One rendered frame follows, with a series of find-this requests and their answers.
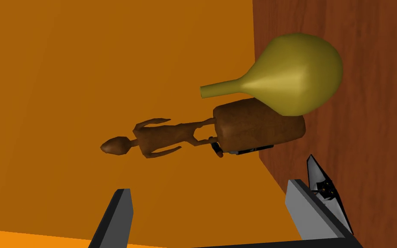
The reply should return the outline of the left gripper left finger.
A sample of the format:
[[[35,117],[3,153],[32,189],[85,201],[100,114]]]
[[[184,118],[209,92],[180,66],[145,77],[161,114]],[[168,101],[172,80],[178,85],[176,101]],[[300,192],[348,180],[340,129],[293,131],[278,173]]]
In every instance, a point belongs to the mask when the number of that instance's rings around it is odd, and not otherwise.
[[[115,191],[88,248],[127,248],[133,219],[130,189]]]

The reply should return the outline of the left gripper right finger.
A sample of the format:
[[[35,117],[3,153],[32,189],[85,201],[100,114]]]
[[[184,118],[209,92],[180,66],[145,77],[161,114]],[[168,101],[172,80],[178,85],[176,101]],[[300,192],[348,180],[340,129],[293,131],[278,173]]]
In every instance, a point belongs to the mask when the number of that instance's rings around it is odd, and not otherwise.
[[[353,238],[337,199],[315,195],[302,180],[289,180],[285,205],[303,240]]]

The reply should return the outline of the black and white pointed object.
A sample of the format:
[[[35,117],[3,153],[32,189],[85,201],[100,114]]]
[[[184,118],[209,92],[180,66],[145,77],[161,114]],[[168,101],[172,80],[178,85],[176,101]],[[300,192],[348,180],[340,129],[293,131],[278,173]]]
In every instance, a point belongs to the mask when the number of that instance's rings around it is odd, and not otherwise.
[[[312,154],[307,159],[307,174],[312,193],[321,200],[351,234],[354,234],[334,183]]]

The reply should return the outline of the brown wooden figure statue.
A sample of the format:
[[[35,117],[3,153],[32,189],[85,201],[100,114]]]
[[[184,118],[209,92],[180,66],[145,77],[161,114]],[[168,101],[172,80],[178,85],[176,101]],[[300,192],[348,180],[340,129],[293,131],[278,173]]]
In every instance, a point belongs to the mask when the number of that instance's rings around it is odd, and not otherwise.
[[[217,106],[213,117],[204,121],[168,125],[166,118],[138,123],[134,140],[118,136],[101,145],[104,153],[125,155],[138,146],[146,158],[168,155],[180,149],[181,142],[193,146],[213,143],[216,138],[223,153],[235,155],[269,149],[305,135],[303,116],[282,116],[255,98]]]

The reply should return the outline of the small black and red stick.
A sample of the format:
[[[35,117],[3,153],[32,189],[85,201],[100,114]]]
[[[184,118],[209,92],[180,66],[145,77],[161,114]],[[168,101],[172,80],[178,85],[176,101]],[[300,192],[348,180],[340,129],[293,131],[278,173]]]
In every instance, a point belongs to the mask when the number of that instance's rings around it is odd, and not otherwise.
[[[209,139],[214,141],[213,143],[211,143],[211,147],[214,150],[214,152],[216,153],[216,155],[219,158],[222,158],[223,157],[223,150],[221,149],[219,143],[216,141],[216,138],[210,137]]]

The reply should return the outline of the brown wooden table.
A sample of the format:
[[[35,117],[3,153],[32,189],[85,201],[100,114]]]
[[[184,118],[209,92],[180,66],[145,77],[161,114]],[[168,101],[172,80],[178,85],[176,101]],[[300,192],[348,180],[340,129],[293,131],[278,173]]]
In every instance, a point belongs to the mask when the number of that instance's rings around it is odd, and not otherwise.
[[[397,248],[397,0],[252,0],[255,55],[303,32],[340,53],[340,88],[305,116],[306,134],[262,150],[283,191],[313,155],[336,185],[364,248]]]

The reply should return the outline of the yellow round long-necked vase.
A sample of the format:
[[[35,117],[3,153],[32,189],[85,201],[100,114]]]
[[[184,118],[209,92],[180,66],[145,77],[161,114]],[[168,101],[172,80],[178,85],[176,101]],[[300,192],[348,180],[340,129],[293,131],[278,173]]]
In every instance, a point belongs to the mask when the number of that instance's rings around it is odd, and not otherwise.
[[[310,113],[339,88],[343,62],[326,40],[304,33],[272,39],[241,77],[200,87],[202,98],[246,93],[283,116]]]

